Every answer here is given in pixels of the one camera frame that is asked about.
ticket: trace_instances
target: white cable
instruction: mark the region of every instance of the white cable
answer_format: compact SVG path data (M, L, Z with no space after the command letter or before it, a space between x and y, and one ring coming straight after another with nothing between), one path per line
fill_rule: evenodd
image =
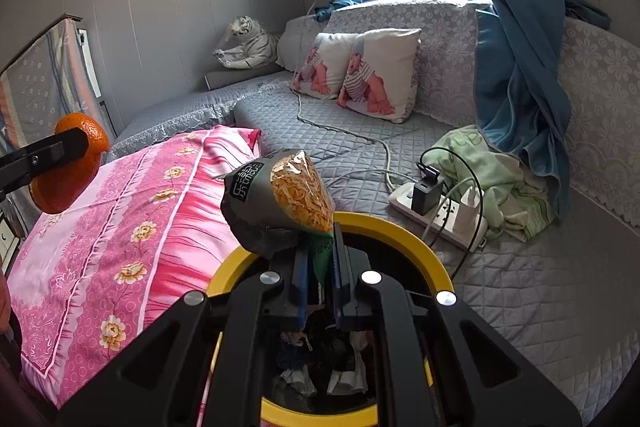
M431 222L427 225L427 228L424 229L424 232L422 233L422 237L420 238L424 243L426 243L426 239L427 239L427 235L429 233L429 231L431 230L431 225L433 225L433 222L436 220L436 216L438 215L438 212L440 211L440 209L442 208L443 204L445 203L445 201L447 201L451 195L453 194L454 190L457 190L458 187L460 187L460 185L462 185L463 183L466 183L468 181L472 181L474 185L476 185L476 182L474 181L472 176L469 176L468 178L463 179L462 181L459 181L458 183L456 183L455 185L453 185L453 188L447 192L447 194L445 194L444 199L440 202L440 204L436 207L436 211L433 213L433 219L431 219Z
M344 132L347 134L350 134L351 136L356 136L357 138L362 138L365 140L369 140L372 142L378 142L380 144L382 144L382 147L385 148L385 154L386 154L386 162L385 162L385 168L384 169L375 169L376 171L380 171L380 172L385 172L385 183L386 183L386 187L389 189L390 192L393 192L394 190L396 190L396 186L391 182L391 178L389 178L389 173L393 173L395 174L394 171L391 171L391 149L389 149L389 146L384 143L382 140L379 140L378 138L372 138L370 136L366 136L364 134L359 134L357 132L353 132L353 131L349 131L348 129L343 129L341 127L334 127L332 125L324 125L321 123L317 123L311 120L307 120L306 118L303 118L301 113L302 113L302 97L300 96L300 93L291 89L298 97L298 120L300 120L303 123L307 123L309 125L314 125L316 127L320 127L322 129L327 129L329 131L335 131L335 132Z
M402 174L402 172L390 171L388 169L363 169L361 171L347 172L347 174L343 174L342 176L338 176L337 178L334 178L333 180L331 180L330 182L325 184L325 187L329 188L335 182L338 182L338 181L343 180L345 178L349 178L352 174L363 174L363 172L384 172L387 176L389 174L393 174L394 176L400 176L401 178L405 178L405 179L407 179L409 181L412 181L414 183L416 182L415 179L413 179L411 176L409 176L407 174Z
M309 8L309 10L306 12L306 17L309 17L309 14L311 13L311 10L314 8L314 6L316 5L316 2L314 1L313 4L311 5L311 8ZM302 39L303 36L305 34L306 31L306 20L305 20L305 27L303 28L303 31L300 35L300 44L298 45L298 61L296 63L296 71L293 73L293 77L291 79L291 82L293 83L293 79L298 75L298 66L300 65L300 58L302 56ZM399 172L394 172L391 171L391 149L389 149L389 146L383 142L382 140L378 139L378 138L373 138L370 136L366 136L364 134L359 134L357 132L353 132L353 131L349 131L348 129L343 129L341 127L334 127L331 125L324 125L321 123L317 123L314 122L312 120L308 120L306 118L302 117L302 97L300 96L300 93L297 92L296 90L294 90L293 88L290 88L298 97L298 115L297 115L297 119L298 121L301 121L302 123L306 123L308 125L313 125L315 127L319 127L321 129L326 129L329 131L335 131L335 132L344 132L347 134L350 134L351 136L355 136L357 138L362 138L364 140L368 140L371 141L373 143L380 143L382 145L382 147L385 148L385 155L386 155L386 162L385 162L385 168L384 169L375 169L374 171L367 171L367 172L383 172L385 173L385 184L386 184L386 188L389 189L389 192L393 192L394 190L396 190L396 186L391 182L391 178L389 177L389 174L400 174Z

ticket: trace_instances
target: gray quilted bedspread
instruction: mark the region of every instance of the gray quilted bedspread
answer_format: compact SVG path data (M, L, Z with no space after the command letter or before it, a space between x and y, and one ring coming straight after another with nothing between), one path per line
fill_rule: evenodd
M296 119L286 89L238 102L237 125L261 128L263 152L304 148L325 182L357 169L383 168L380 144ZM303 117L382 139L391 169L418 177L415 161L450 126L413 114L403 124L374 120L335 102L303 97ZM390 208L381 174L354 174L330 186L337 210L383 217L420 235ZM640 329L640 235L572 190L570 217L528 243L507 235L469 256L457 293L517 347L577 406L588 423L636 359ZM439 240L434 251L451 273L462 250Z
M127 125L111 147L106 162L133 154L182 132L211 129L215 125L233 126L233 108L238 100L280 89L290 78L289 71L279 71L153 105Z

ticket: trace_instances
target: pink bedsheet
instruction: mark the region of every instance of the pink bedsheet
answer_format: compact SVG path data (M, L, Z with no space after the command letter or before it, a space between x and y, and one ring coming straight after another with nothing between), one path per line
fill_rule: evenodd
M259 131L178 135L100 168L43 214L9 276L26 378L60 407L238 245L212 176L258 157Z

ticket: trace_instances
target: sofa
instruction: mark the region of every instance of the sofa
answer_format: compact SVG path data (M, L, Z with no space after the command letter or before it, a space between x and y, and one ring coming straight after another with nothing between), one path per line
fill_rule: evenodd
M278 45L286 70L206 94L219 102L204 109L212 115L204 124L259 128L263 153L305 149L337 210L382 217L419 236L420 226L389 206L382 174L342 178L385 168L382 145L299 116L384 141L390 168L418 178L415 162L425 149L449 130L475 123L476 10L488 3L383 0L336 10L324 28L309 17L293 20ZM289 89L291 71L320 30L384 27L422 29L417 99L404 123L364 116L335 100L298 97ZM559 82L572 103L568 217L527 243L506 234L488 241L468 257L453 283L465 302L572 400L586 425L614 413L607 404L616 391L620 396L640 383L640 364L634 363L640 350L640 50L567 18ZM203 124L177 118L184 123L172 132ZM137 140L133 145L141 146L162 139L162 132L144 130L121 143ZM433 250L450 273L463 254L442 239Z

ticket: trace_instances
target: power strip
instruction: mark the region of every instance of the power strip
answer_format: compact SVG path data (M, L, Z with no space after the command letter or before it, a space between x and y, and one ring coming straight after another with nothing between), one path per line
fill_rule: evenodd
M424 216L417 214L411 209L411 199L414 195L414 184L405 183L402 187L396 188L396 190L389 196L389 203L397 208L400 212L402 212L405 216L410 217L415 222L420 223L425 228L429 226L429 223L433 220L437 205L432 208L429 212L427 212ZM466 249L467 245L471 241L471 238L476 231L476 226L478 225L478 219L480 219L480 229L478 230L478 235L476 235L476 239L474 243L469 248L469 251L474 251L478 245L480 245L481 241L484 239L484 234L487 229L486 218L482 216L476 216L476 219L469 225L468 229L465 230L455 230L453 229L453 223L456 220L456 215L458 213L459 203L455 201L450 201L451 208L449 212L449 219L447 219L447 224L445 228L442 230L440 234L441 237L447 239L450 243L453 243L457 247ZM447 209L449 203L444 203L443 206L440 207L438 211L438 215L435 216L435 220L433 221L433 225L431 225L431 231L437 232L441 229L442 224L444 223L444 219L447 216Z

